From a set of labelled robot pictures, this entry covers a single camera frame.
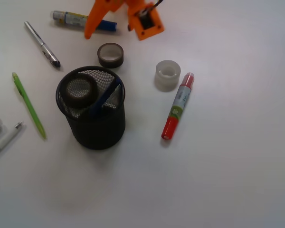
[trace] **silver pen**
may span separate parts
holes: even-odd
[[[49,49],[49,47],[43,42],[41,37],[38,35],[38,33],[33,29],[33,27],[29,24],[28,21],[24,22],[25,26],[29,29],[35,40],[40,44],[41,50],[43,54],[47,57],[47,59],[50,61],[50,63],[55,67],[60,67],[60,62],[54,55],[54,53]]]

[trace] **white pen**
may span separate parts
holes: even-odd
[[[13,137],[22,129],[22,123],[23,122],[19,122],[18,124],[16,124],[15,127],[13,127],[13,129],[7,133],[7,135],[3,136],[0,139],[0,151],[3,149],[3,147],[5,147],[12,139]]]

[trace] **blue pen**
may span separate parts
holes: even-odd
[[[102,96],[94,103],[94,105],[89,109],[90,118],[94,118],[100,111],[105,102],[110,98],[112,93],[119,87],[121,80],[115,78],[105,90]]]
[[[84,28],[86,26],[87,17],[85,15],[63,12],[63,11],[52,11],[51,18],[58,21],[61,24],[73,25]],[[117,23],[107,20],[102,20],[98,25],[98,30],[116,32]]]

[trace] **roll of tape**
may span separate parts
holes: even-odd
[[[97,82],[88,74],[78,73],[62,83],[60,94],[70,107],[85,108],[98,98]]]
[[[181,68],[172,60],[164,60],[157,64],[155,81],[165,89],[175,87],[180,79]]]
[[[124,50],[116,43],[103,44],[97,52],[100,65],[105,68],[116,68],[123,64]]]

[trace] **green mechanical pencil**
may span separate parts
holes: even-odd
[[[34,120],[34,122],[36,124],[36,127],[38,128],[38,130],[39,130],[40,134],[42,135],[42,137],[44,139],[46,139],[47,138],[46,137],[46,132],[43,129],[43,126],[42,126],[42,124],[41,124],[41,122],[40,122],[40,120],[39,120],[39,118],[38,118],[38,116],[37,116],[33,106],[32,106],[32,103],[29,101],[29,97],[28,97],[27,93],[25,92],[25,90],[23,88],[23,85],[20,82],[20,79],[19,79],[18,75],[16,73],[14,73],[14,72],[12,73],[12,75],[13,75],[13,78],[14,78],[15,85],[16,85],[20,95],[23,97],[23,100],[24,100],[25,104],[27,105],[28,110],[29,110],[31,116],[33,117],[33,120]]]

